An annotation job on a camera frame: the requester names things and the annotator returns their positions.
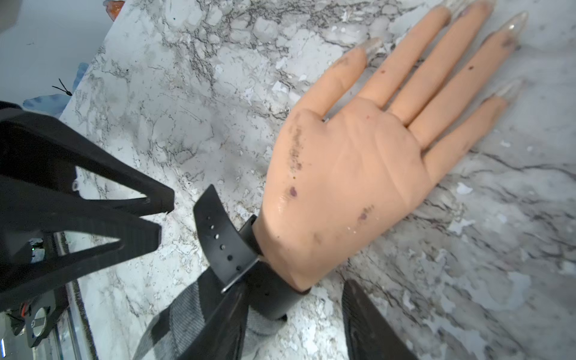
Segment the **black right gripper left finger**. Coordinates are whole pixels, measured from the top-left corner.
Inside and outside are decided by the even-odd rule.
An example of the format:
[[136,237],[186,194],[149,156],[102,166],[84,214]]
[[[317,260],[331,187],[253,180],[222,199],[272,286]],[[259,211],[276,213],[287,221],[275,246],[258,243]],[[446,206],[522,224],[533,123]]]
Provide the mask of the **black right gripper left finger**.
[[225,293],[213,278],[201,278],[178,302],[179,359],[240,359],[248,318],[248,288],[240,283]]

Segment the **black wrist watch green numerals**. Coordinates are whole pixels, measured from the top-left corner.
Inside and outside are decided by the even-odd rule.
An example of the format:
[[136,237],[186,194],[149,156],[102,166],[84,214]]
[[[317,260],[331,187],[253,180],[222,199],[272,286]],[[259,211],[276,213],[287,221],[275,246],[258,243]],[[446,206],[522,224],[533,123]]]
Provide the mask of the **black wrist watch green numerals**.
[[237,230],[214,185],[208,186],[193,207],[196,231],[218,288],[225,293],[238,283],[247,285],[249,305],[269,320],[278,320],[309,292],[292,288],[264,262],[251,216]]

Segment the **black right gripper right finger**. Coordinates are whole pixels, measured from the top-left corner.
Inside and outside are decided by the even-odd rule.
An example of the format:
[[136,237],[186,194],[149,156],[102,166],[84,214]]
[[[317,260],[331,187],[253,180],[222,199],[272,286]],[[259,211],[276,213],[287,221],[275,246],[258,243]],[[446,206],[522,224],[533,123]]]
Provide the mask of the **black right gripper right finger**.
[[350,359],[417,360],[355,280],[344,284],[342,311]]

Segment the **mannequin hand with long nails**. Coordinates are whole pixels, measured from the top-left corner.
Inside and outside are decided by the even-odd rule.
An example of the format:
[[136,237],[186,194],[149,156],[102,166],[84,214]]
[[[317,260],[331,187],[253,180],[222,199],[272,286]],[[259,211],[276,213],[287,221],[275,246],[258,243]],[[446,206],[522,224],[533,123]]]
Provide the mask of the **mannequin hand with long nails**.
[[493,1],[444,1],[403,38],[359,93],[330,109],[381,47],[337,60],[294,106],[276,140],[253,233],[264,260],[304,292],[420,206],[517,97],[511,82],[467,119],[471,101],[516,51],[519,13],[457,69]]

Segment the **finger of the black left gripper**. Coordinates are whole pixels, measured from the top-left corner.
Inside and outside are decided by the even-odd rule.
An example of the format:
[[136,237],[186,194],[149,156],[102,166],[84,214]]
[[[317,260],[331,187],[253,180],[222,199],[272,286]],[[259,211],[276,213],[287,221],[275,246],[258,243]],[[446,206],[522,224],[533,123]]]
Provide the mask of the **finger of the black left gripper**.
[[174,210],[172,188],[122,163],[62,121],[17,105],[1,106],[3,176],[72,194],[77,167],[143,195],[96,200],[99,206],[136,216]]
[[[17,262],[35,235],[71,231],[110,243],[45,259]],[[1,309],[7,310],[68,282],[158,249],[161,226],[110,207],[7,176],[1,177]]]

